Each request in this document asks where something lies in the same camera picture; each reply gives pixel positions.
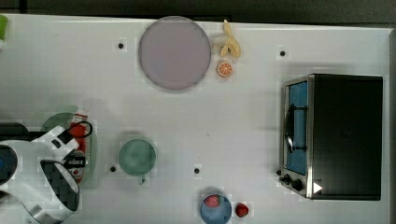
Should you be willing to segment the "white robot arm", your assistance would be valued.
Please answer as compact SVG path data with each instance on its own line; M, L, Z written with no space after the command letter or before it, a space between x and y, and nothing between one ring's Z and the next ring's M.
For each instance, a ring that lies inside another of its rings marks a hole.
M3 141L1 190L21 201L39 224L61 224L79 206L79 185L64 166L64 158L77 148L77 140L61 126L32 141Z

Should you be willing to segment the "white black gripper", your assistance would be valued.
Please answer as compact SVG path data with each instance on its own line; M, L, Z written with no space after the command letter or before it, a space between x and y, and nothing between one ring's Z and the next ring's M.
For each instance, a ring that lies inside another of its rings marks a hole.
M75 137L64 127L56 126L47 133L34 140L35 143L42 143L49 148L50 156L59 162L64 162L67 169L84 168L85 157L73 157L65 161L65 158L79 147Z

